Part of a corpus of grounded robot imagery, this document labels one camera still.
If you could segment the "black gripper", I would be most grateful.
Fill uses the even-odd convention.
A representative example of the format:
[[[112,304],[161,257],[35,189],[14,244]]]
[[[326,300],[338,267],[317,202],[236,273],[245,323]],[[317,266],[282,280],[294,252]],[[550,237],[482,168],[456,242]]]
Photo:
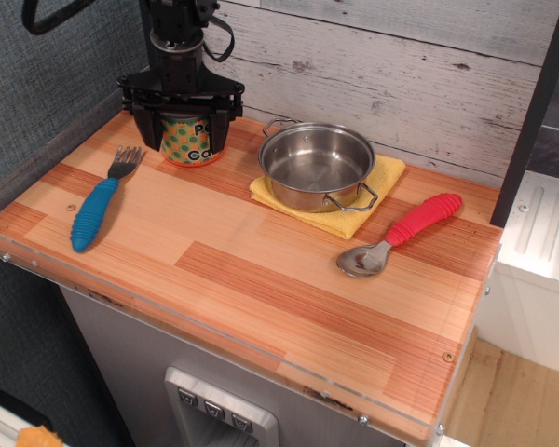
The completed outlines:
[[[132,112],[143,143],[160,150],[163,138],[161,115],[210,115],[210,148],[222,152],[229,125],[243,115],[244,86],[210,71],[203,60],[205,50],[156,48],[156,65],[125,74],[117,83],[123,104]]]

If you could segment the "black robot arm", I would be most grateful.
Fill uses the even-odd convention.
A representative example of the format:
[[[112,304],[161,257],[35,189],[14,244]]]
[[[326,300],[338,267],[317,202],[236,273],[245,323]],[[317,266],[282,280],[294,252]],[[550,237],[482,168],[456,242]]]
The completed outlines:
[[[203,56],[219,63],[232,53],[234,43],[214,56],[204,40],[203,29],[212,24],[232,34],[232,29],[215,16],[216,1],[146,1],[149,67],[118,78],[123,108],[129,111],[143,138],[159,149],[164,115],[207,117],[210,120],[211,151],[225,147],[229,123],[242,115],[245,87],[210,71]]]

